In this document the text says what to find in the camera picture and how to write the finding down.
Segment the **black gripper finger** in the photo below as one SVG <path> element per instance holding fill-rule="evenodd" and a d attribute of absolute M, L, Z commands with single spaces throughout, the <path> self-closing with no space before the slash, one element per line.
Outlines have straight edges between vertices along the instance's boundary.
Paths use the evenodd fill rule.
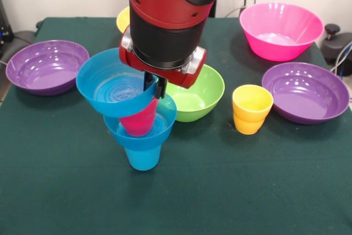
<path fill-rule="evenodd" d="M 155 98 L 163 99 L 166 93 L 167 79 L 158 76 L 155 87 Z"/>
<path fill-rule="evenodd" d="M 154 82 L 152 73 L 144 72 L 144 91 L 146 91 Z"/>

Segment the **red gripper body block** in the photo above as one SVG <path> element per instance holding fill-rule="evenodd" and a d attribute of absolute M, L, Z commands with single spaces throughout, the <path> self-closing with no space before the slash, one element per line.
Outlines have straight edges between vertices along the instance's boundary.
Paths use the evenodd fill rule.
<path fill-rule="evenodd" d="M 137 56 L 136 49 L 133 47 L 130 26 L 127 26 L 120 41 L 119 57 L 122 63 L 136 70 L 149 72 L 160 78 L 167 79 L 172 84 L 188 89 L 194 84 L 199 76 L 201 69 L 206 62 L 207 52 L 204 48 L 197 46 L 194 52 L 190 55 L 190 61 L 180 67 L 171 69 L 154 67 L 151 64 L 142 61 Z"/>

